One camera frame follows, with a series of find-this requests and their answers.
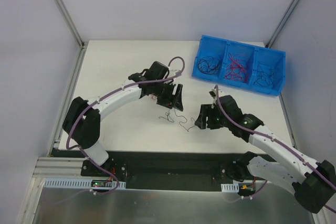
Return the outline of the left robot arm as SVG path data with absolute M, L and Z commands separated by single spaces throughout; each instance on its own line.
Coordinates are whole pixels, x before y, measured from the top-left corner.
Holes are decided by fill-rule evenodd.
M 175 84 L 169 73 L 167 66 L 155 61 L 150 68 L 130 75 L 123 86 L 108 94 L 89 100 L 82 97 L 72 100 L 62 129 L 94 162 L 92 169 L 99 176 L 106 176 L 111 170 L 109 155 L 99 142 L 100 124 L 108 115 L 130 102 L 151 95 L 156 97 L 158 105 L 183 111 L 183 86 Z

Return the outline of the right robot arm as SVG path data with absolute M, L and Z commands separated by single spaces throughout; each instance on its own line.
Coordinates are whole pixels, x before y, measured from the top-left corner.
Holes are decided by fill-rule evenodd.
M 203 129 L 227 128 L 269 155 L 273 160 L 247 152 L 238 161 L 236 173 L 242 179 L 263 178 L 294 195 L 307 211 L 317 214 L 335 194 L 335 168 L 327 160 L 319 162 L 286 144 L 262 120 L 245 114 L 230 95 L 210 91 L 211 104 L 202 104 L 195 125 Z

